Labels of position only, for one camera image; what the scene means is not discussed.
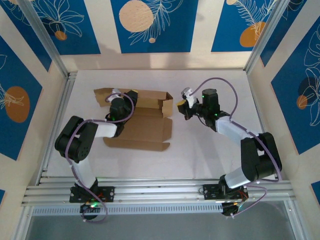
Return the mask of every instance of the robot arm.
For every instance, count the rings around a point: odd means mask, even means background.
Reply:
[[[186,120],[192,116],[203,118],[207,127],[225,135],[241,147],[241,167],[220,178],[219,191],[222,191],[224,196],[238,190],[245,184],[276,173],[270,157],[259,142],[249,134],[246,128],[231,121],[228,113],[220,110],[216,89],[203,90],[202,103],[192,93],[193,91],[189,87],[185,88],[181,92],[183,101],[177,104],[178,110],[184,115],[184,118]],[[271,152],[281,170],[282,164],[273,136],[268,132],[254,133],[254,135]]]
[[[121,98],[117,93],[120,93],[118,89],[112,91],[114,95],[108,98],[111,102],[110,113],[105,117],[105,121],[120,121],[127,118],[132,112],[132,103],[126,97]],[[138,93],[131,90],[126,93],[133,102],[134,107],[138,100]],[[67,145],[75,132],[76,128],[84,120],[78,116],[72,116],[68,123],[63,128],[62,132],[55,141],[54,147],[59,151],[62,157],[66,157]],[[68,158],[72,160],[72,166],[77,173],[79,180],[85,187],[90,189],[97,196],[101,196],[103,201],[107,201],[104,197],[108,187],[98,186],[98,180],[93,174],[90,167],[89,153],[95,138],[114,138],[118,137],[125,127],[126,121],[120,121],[116,123],[109,122],[86,122],[76,133],[76,136],[72,139],[68,150]],[[71,203],[86,203],[90,201],[92,196],[80,185],[75,183],[75,186],[71,188],[70,202]]]

